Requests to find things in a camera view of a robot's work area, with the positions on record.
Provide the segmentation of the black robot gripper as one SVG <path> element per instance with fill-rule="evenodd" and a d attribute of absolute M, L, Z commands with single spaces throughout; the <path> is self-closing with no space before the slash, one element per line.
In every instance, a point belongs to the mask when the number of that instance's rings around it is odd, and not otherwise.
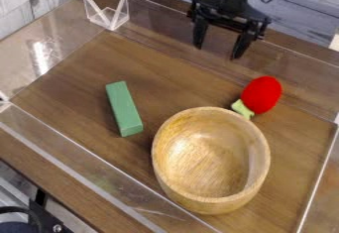
<path fill-rule="evenodd" d="M 193 22 L 193 45 L 197 49 L 203 46 L 209 25 L 241 32 L 231 59 L 243 56 L 271 23 L 268 15 L 249 4 L 249 0 L 191 0 L 187 16 Z"/>

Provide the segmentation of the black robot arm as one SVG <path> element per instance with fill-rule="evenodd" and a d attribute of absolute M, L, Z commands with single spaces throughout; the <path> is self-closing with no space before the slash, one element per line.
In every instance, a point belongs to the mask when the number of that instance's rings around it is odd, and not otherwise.
<path fill-rule="evenodd" d="M 267 4 L 272 0 L 259 0 Z M 252 42 L 261 40 L 271 18 L 257 10 L 249 0 L 191 0 L 187 16 L 193 23 L 193 46 L 203 47 L 211 25 L 239 33 L 231 59 L 240 58 Z"/>

